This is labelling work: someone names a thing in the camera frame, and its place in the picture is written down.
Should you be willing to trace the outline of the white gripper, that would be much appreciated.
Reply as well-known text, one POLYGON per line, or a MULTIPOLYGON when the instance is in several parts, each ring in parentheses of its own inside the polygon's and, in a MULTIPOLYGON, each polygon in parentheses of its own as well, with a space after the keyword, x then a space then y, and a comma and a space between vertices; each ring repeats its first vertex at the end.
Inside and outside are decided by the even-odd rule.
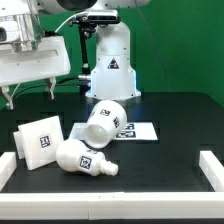
POLYGON ((56 76, 66 75, 71 66, 61 36, 43 38, 37 50, 15 52, 10 44, 0 45, 0 95, 9 110, 14 109, 9 87, 46 79, 48 97, 54 99, 56 76))

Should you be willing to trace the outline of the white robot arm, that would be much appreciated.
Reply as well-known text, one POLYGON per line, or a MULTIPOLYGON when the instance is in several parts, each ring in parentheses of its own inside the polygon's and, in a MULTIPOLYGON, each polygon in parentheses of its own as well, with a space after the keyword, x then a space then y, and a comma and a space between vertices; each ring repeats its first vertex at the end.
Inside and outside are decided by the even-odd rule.
POLYGON ((70 72, 63 36, 46 31, 39 16, 72 11, 65 23, 77 25, 82 52, 78 79, 93 99, 138 97, 136 72, 130 65, 130 31, 117 10, 151 0, 0 0, 0 94, 13 107, 11 85, 45 80, 54 94, 56 78, 70 72))

